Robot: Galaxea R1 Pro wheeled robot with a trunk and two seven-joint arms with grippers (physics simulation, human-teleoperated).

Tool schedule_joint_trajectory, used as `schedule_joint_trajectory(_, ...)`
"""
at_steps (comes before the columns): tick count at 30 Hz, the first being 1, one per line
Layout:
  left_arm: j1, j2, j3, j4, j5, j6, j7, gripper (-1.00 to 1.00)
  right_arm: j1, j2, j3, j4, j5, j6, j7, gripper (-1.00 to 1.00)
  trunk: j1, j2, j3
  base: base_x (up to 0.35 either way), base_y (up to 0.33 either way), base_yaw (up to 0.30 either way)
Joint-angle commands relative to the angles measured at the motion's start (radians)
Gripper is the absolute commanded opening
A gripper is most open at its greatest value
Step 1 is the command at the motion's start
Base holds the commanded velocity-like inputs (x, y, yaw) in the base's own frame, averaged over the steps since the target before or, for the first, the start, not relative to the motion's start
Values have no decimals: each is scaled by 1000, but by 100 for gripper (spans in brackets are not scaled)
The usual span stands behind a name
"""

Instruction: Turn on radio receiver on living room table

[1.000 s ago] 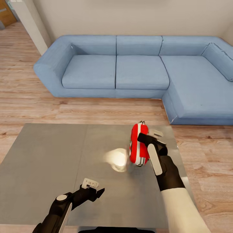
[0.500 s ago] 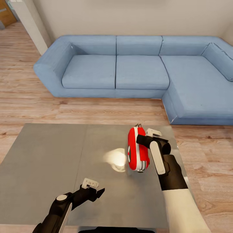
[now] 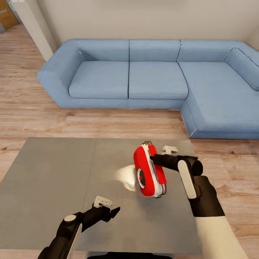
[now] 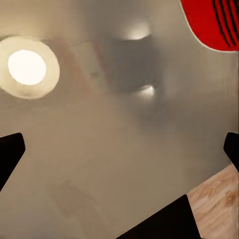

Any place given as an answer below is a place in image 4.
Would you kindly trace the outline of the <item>radio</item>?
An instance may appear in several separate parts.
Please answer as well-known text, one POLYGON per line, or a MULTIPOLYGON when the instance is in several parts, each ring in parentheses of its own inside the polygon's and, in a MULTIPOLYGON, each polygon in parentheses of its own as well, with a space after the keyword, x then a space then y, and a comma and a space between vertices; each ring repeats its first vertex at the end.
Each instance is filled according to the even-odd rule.
POLYGON ((193 36, 208 49, 239 52, 239 0, 179 0, 193 36))

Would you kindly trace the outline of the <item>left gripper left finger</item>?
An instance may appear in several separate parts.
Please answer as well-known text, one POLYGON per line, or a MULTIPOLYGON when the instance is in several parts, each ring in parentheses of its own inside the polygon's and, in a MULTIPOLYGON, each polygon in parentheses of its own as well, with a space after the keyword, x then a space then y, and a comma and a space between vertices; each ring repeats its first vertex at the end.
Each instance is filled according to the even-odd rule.
POLYGON ((0 191, 25 152, 21 132, 0 138, 0 191))

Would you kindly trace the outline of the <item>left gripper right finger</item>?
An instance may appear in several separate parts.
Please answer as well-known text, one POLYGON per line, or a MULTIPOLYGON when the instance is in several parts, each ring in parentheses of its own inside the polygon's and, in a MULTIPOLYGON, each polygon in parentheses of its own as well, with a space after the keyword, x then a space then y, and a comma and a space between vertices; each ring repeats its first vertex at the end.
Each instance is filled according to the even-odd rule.
POLYGON ((239 134, 229 132, 225 139, 224 151, 239 171, 239 134))

